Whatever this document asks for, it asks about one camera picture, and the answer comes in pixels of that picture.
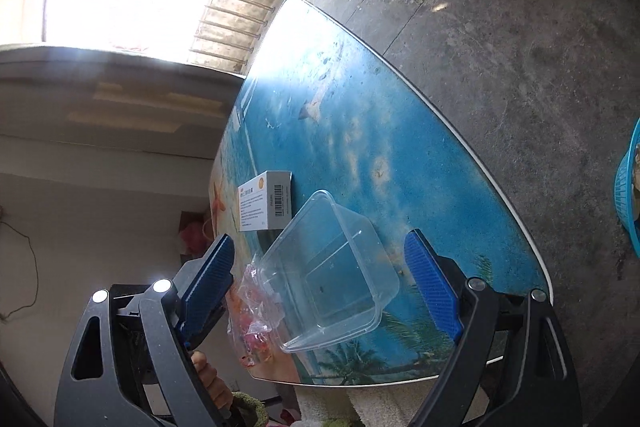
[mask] finger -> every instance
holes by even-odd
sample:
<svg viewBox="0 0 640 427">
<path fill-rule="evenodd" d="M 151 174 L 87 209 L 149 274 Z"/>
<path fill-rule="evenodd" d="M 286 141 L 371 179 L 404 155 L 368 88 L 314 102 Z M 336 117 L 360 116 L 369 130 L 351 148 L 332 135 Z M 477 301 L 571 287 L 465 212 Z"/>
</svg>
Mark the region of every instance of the finger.
<svg viewBox="0 0 640 427">
<path fill-rule="evenodd" d="M 222 378 L 216 378 L 207 390 L 209 391 L 209 396 L 213 400 L 213 403 L 216 404 L 218 409 L 231 406 L 234 400 L 234 395 L 226 386 L 226 383 Z"/>
<path fill-rule="evenodd" d="M 201 351 L 193 351 L 191 362 L 193 362 L 193 366 L 196 368 L 196 373 L 199 373 L 207 365 L 207 355 Z"/>
<path fill-rule="evenodd" d="M 212 367 L 209 363 L 207 363 L 204 369 L 198 373 L 198 378 L 200 378 L 203 386 L 207 389 L 214 382 L 214 380 L 216 380 L 217 376 L 218 372 L 216 371 L 216 368 Z"/>
</svg>

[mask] white box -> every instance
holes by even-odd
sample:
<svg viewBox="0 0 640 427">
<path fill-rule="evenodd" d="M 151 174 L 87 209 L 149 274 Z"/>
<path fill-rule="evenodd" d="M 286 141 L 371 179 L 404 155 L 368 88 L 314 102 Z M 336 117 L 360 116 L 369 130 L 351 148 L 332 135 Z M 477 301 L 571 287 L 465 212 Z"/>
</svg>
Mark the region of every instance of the white box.
<svg viewBox="0 0 640 427">
<path fill-rule="evenodd" d="M 240 232 L 279 230 L 291 221 L 291 172 L 265 171 L 238 187 Z"/>
</svg>

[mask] blue plastic basket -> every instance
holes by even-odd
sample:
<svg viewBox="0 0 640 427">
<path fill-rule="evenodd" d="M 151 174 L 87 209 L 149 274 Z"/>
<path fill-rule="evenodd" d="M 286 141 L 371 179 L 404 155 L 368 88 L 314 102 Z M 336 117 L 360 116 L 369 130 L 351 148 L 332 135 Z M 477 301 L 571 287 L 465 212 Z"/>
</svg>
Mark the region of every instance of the blue plastic basket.
<svg viewBox="0 0 640 427">
<path fill-rule="evenodd" d="M 633 222 L 631 203 L 631 198 L 633 197 L 631 179 L 634 172 L 634 158 L 636 156 L 636 146 L 638 142 L 640 142 L 640 118 L 631 136 L 629 149 L 618 167 L 616 181 L 613 185 L 613 199 L 616 204 L 618 217 L 631 236 L 631 244 L 634 250 L 636 250 L 636 255 L 640 257 L 640 220 Z"/>
</svg>

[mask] clear plastic container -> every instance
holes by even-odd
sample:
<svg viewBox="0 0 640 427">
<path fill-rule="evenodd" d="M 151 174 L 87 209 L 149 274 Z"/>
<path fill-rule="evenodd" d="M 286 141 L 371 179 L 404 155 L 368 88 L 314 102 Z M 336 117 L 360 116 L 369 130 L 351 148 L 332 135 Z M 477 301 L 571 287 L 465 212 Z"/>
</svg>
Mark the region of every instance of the clear plastic container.
<svg viewBox="0 0 640 427">
<path fill-rule="evenodd" d="M 375 329 L 398 293 L 398 274 L 369 219 L 318 190 L 257 264 L 279 302 L 273 325 L 286 353 L 331 346 Z"/>
</svg>

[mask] black wire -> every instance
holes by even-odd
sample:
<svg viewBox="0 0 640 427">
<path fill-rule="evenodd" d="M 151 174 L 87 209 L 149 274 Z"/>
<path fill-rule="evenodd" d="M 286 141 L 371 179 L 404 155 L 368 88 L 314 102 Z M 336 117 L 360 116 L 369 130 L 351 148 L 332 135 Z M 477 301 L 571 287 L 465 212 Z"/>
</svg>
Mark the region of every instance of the black wire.
<svg viewBox="0 0 640 427">
<path fill-rule="evenodd" d="M 0 225 L 5 225 L 5 226 L 9 227 L 15 233 L 17 233 L 18 235 L 21 235 L 22 237 L 24 237 L 28 241 L 29 248 L 31 250 L 31 254 L 33 255 L 33 264 L 36 267 L 36 295 L 34 295 L 34 297 L 33 297 L 33 302 L 31 304 L 25 304 L 24 306 L 20 306 L 19 308 L 16 308 L 15 310 L 7 313 L 6 315 L 0 313 L 0 322 L 6 322 L 6 320 L 9 317 L 11 317 L 11 315 L 13 315 L 14 313 L 17 313 L 20 310 L 24 310 L 26 308 L 31 308 L 36 303 L 36 300 L 38 300 L 38 291 L 40 289 L 40 275 L 38 274 L 38 261 L 36 260 L 36 253 L 33 251 L 33 247 L 31 246 L 31 237 L 29 237 L 28 235 L 26 235 L 26 234 L 24 234 L 22 232 L 19 232 L 18 230 L 15 230 L 14 227 L 9 225 L 9 223 L 7 223 L 6 221 L 0 221 Z"/>
</svg>

